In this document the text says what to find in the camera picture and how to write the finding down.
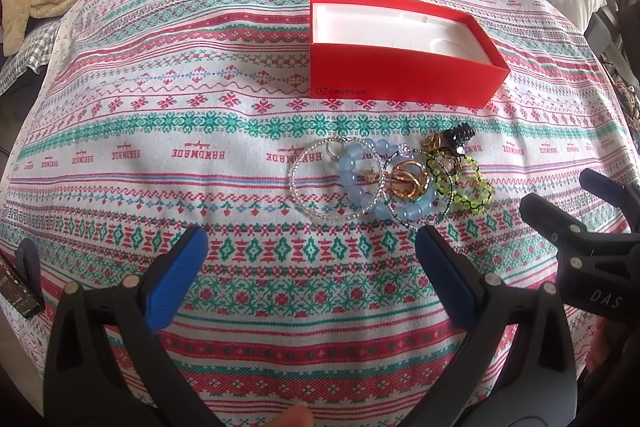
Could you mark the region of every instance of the blue gripper pad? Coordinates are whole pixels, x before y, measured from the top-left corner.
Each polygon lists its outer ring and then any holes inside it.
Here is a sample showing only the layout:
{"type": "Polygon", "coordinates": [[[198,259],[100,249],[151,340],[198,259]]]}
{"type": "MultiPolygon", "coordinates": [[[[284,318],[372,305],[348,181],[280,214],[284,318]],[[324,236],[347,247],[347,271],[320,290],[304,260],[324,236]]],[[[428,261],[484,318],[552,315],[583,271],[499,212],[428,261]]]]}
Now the blue gripper pad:
{"type": "Polygon", "coordinates": [[[208,251],[207,233],[197,227],[147,295],[145,320],[151,334],[171,324],[208,251]]]}
{"type": "Polygon", "coordinates": [[[416,233],[415,255],[453,325],[472,331],[476,327],[476,297],[425,227],[416,233]]]}
{"type": "Polygon", "coordinates": [[[622,208],[626,203],[625,187],[599,172],[585,169],[580,173],[580,187],[612,206],[622,208]]]}

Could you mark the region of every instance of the checkered cloth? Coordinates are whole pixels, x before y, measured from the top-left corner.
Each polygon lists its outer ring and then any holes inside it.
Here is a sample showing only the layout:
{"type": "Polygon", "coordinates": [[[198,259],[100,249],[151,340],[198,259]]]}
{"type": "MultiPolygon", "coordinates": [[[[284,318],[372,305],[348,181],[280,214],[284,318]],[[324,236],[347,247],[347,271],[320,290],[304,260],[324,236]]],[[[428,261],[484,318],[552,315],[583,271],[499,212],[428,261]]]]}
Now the checkered cloth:
{"type": "Polygon", "coordinates": [[[8,58],[0,71],[0,94],[9,89],[27,68],[38,73],[41,66],[49,64],[58,28],[60,17],[55,17],[42,20],[28,33],[20,51],[8,58]]]}

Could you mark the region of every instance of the metal pin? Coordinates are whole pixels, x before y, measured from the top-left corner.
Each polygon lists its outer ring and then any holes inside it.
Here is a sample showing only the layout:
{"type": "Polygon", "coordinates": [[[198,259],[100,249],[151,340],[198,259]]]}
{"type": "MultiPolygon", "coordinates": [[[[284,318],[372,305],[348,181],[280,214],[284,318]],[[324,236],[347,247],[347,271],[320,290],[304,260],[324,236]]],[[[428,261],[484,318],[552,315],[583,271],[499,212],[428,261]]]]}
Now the metal pin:
{"type": "Polygon", "coordinates": [[[64,292],[69,295],[72,295],[76,293],[79,289],[80,289],[80,285],[77,282],[70,282],[65,285],[64,292]]]}
{"type": "Polygon", "coordinates": [[[122,285],[125,288],[135,288],[140,283],[140,277],[137,275],[129,274],[122,280],[122,285]]]}
{"type": "Polygon", "coordinates": [[[545,282],[542,285],[542,289],[549,295],[555,295],[558,292],[558,290],[556,289],[556,285],[549,281],[545,282]]]}
{"type": "Polygon", "coordinates": [[[502,279],[497,273],[489,272],[484,276],[484,282],[486,282],[489,286],[500,286],[502,279]]]}

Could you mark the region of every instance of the gingham fabric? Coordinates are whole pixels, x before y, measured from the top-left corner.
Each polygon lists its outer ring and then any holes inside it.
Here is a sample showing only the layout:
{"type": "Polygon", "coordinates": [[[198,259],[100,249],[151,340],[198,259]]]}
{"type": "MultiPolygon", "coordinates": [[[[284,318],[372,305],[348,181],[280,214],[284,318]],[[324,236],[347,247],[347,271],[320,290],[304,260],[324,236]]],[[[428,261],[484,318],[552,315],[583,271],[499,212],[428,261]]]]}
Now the gingham fabric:
{"type": "Polygon", "coordinates": [[[25,37],[20,51],[9,57],[0,71],[0,95],[20,78],[27,68],[34,73],[49,64],[53,42],[60,28],[60,17],[44,19],[25,37]]]}
{"type": "MultiPolygon", "coordinates": [[[[419,144],[468,121],[494,200],[484,214],[455,208],[438,230],[510,285],[539,287],[556,272],[556,250],[520,219],[528,192],[591,230],[624,229],[617,209],[578,185],[587,167],[638,178],[584,37],[545,0],[423,1],[471,13],[510,66],[485,108],[309,98],[309,0],[84,0],[65,16],[0,193],[0,246],[31,237],[42,260],[46,313],[24,321],[0,302],[37,366],[65,283],[117,284],[198,223],[209,255],[159,339],[207,406],[230,427],[260,426],[297,401],[318,427],[398,423],[463,333],[416,261],[412,232],[372,216],[314,222],[293,203],[290,167],[332,134],[419,144]]],[[[425,71],[422,81],[438,79],[425,71]]],[[[326,152],[302,159],[304,203],[347,211],[326,152]]],[[[566,311],[579,367],[594,318],[566,311]]],[[[514,329],[475,399],[492,388],[514,329]]],[[[119,334],[108,335],[148,399],[119,334]]]]}

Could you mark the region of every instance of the red box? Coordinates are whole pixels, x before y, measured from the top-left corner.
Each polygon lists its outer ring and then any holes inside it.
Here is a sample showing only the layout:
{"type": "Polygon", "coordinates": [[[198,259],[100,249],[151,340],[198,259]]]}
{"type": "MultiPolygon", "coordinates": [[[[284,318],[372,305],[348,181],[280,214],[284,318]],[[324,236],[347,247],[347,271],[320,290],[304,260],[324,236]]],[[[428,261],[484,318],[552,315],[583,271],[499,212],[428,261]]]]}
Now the red box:
{"type": "Polygon", "coordinates": [[[311,0],[310,13],[312,98],[481,108],[510,73],[468,13],[417,0],[311,0]]]}

